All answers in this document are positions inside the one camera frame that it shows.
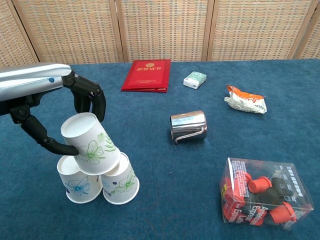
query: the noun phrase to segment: mint box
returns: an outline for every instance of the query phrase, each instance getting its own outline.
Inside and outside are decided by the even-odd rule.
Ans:
[[[197,89],[201,84],[205,82],[207,75],[193,71],[185,79],[183,79],[183,85],[192,89]]]
[[[292,163],[230,157],[219,186],[225,223],[289,230],[314,210]]]

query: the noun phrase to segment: robotic arm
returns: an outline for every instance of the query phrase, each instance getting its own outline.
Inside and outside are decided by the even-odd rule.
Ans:
[[[47,135],[46,128],[31,115],[30,108],[40,104],[43,95],[66,87],[74,97],[77,113],[92,112],[102,122],[106,112],[106,98],[101,87],[75,74],[69,65],[35,63],[0,69],[0,116],[10,114],[15,124],[38,144],[58,155],[76,156],[74,146],[61,144]]]

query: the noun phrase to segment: crumpled plastic bag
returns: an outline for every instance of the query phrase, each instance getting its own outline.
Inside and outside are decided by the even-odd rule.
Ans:
[[[234,86],[227,85],[230,97],[225,97],[224,101],[233,109],[264,114],[267,112],[267,106],[263,96],[250,94],[240,91]]]

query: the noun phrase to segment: white paper cup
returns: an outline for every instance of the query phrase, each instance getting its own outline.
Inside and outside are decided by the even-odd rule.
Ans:
[[[102,190],[99,176],[87,175],[80,171],[73,156],[63,156],[56,168],[65,187],[66,196],[76,204],[85,204],[94,200]]]
[[[101,175],[103,196],[111,204],[130,202],[137,195],[140,183],[126,154],[121,152],[118,165]]]
[[[79,150],[79,155],[74,158],[85,174],[101,175],[119,163],[119,149],[91,112],[79,113],[67,119],[61,126],[61,134],[66,144]]]

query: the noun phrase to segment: blue table surface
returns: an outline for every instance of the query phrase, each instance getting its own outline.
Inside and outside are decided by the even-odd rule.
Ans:
[[[9,115],[0,117],[0,239],[320,239],[320,60],[172,62],[167,93],[122,92],[131,63],[75,64],[100,84],[105,128],[140,181],[124,205],[102,193],[75,204],[48,152]],[[199,89],[183,86],[192,71]],[[226,85],[265,97],[267,113],[232,109]],[[175,145],[170,115],[202,110],[207,138]],[[48,135],[64,142],[62,123],[76,114],[71,92],[45,95],[31,109]],[[224,223],[219,181],[228,157],[295,164],[314,211],[290,231]]]

